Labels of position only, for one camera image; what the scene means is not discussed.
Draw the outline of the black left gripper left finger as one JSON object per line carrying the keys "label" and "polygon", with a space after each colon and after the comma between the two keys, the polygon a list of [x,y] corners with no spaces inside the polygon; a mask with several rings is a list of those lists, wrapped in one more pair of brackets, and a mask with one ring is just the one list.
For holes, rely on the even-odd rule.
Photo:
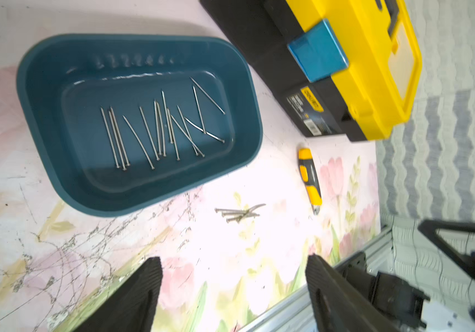
{"label": "black left gripper left finger", "polygon": [[149,258],[76,330],[150,332],[162,280],[161,259]]}

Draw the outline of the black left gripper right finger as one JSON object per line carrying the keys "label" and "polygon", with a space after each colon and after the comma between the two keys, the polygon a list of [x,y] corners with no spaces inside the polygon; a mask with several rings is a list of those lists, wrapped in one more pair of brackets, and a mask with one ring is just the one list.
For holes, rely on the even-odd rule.
{"label": "black left gripper right finger", "polygon": [[320,332],[398,330],[322,257],[308,257],[305,277]]}

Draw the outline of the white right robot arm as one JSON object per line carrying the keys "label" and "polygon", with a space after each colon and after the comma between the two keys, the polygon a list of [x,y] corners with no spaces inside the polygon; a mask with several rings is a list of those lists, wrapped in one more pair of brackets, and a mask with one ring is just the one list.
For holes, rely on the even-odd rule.
{"label": "white right robot arm", "polygon": [[[475,223],[426,219],[420,223],[418,231],[462,272],[475,280],[475,250],[460,253],[440,235],[442,231],[475,235]],[[345,268],[341,275],[383,317],[402,328],[428,330],[429,322],[423,320],[422,315],[424,309],[430,308],[430,296],[422,290],[390,273],[378,272],[373,276],[355,265]],[[469,309],[469,315],[475,322],[475,305]]]}

